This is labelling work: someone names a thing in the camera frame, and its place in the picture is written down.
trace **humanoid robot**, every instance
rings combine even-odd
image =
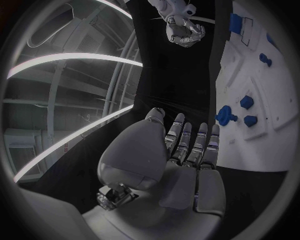
[[[153,108],[108,146],[97,168],[105,185],[97,201],[117,229],[130,225],[124,231],[133,239],[179,239],[180,226],[189,222],[194,224],[187,239],[207,239],[219,226],[226,205],[216,170],[220,128],[212,127],[205,150],[208,126],[202,123],[188,155],[192,125],[184,124],[185,116],[179,113],[166,134],[164,116],[162,108]]]
[[[166,35],[170,42],[189,48],[205,36],[204,26],[193,24],[189,17],[196,7],[184,0],[148,0],[166,22]]]

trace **blue knob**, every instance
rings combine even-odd
[[[250,96],[244,96],[243,99],[239,102],[240,106],[244,109],[249,109],[253,104],[253,98]]]
[[[258,122],[258,118],[256,116],[245,116],[244,123],[250,128]]]
[[[264,55],[263,53],[261,53],[259,55],[259,60],[262,61],[263,63],[267,64],[268,67],[270,67],[272,65],[272,60],[268,59],[266,55]]]
[[[214,119],[216,119],[221,126],[226,126],[229,121],[236,122],[238,120],[238,116],[232,114],[232,110],[230,106],[223,106],[217,115],[215,115]]]

